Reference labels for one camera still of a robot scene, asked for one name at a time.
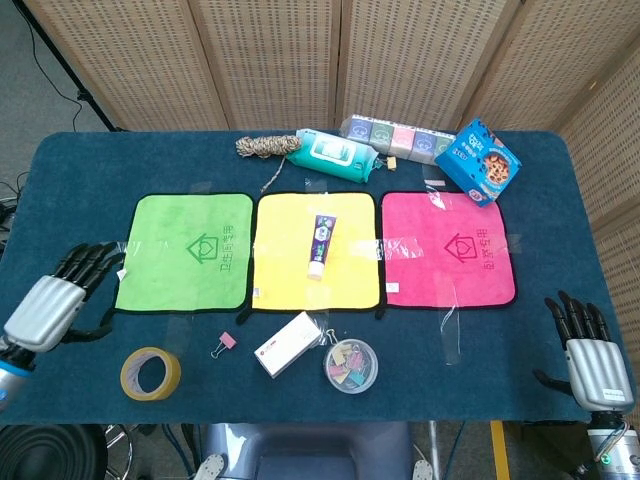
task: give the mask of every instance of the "rope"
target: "rope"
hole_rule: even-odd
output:
[[[241,157],[250,157],[251,155],[257,155],[260,158],[267,158],[271,155],[282,155],[282,161],[276,173],[271,179],[265,183],[260,189],[260,193],[264,193],[267,188],[276,181],[278,175],[284,167],[284,161],[286,160],[287,153],[294,152],[302,146],[302,141],[295,135],[282,135],[274,137],[242,137],[236,140],[236,151]]]

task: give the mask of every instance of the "woven panel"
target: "woven panel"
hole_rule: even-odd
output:
[[[354,0],[343,19],[348,57],[338,112],[454,128],[455,112],[474,88],[470,81],[507,3]]]
[[[28,0],[120,127],[226,129],[186,0]]]
[[[231,128],[329,126],[339,2],[189,1]]]
[[[640,376],[640,220],[627,224],[596,246],[627,353],[636,376]],[[638,408],[634,416],[640,419]]]
[[[471,112],[493,128],[548,128],[640,19],[638,0],[530,2]]]
[[[640,50],[560,132],[592,222],[640,196]]]

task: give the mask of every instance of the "toothpaste cap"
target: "toothpaste cap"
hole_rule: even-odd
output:
[[[322,262],[309,262],[309,270],[307,271],[307,277],[312,280],[322,280],[324,274],[324,263]]]

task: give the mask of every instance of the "robotic hand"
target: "robotic hand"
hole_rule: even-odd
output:
[[[98,340],[111,331],[110,317],[93,331],[70,327],[107,272],[124,258],[123,253],[110,255],[115,247],[115,242],[76,246],[52,275],[36,282],[13,312],[0,338],[0,412],[31,376],[36,353],[48,352],[59,343]]]
[[[562,291],[558,296],[564,310],[550,298],[545,298],[545,304],[565,351],[569,382],[549,378],[541,370],[533,374],[542,385],[573,397],[591,413],[588,434],[594,457],[571,475],[584,478],[597,464],[605,480],[640,480],[638,435],[621,413],[633,406],[634,398],[620,348],[611,341],[595,305],[585,307]]]

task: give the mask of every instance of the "clear container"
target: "clear container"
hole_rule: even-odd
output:
[[[324,358],[324,373],[331,385],[344,393],[362,393],[378,376],[376,352],[355,338],[332,345]]]

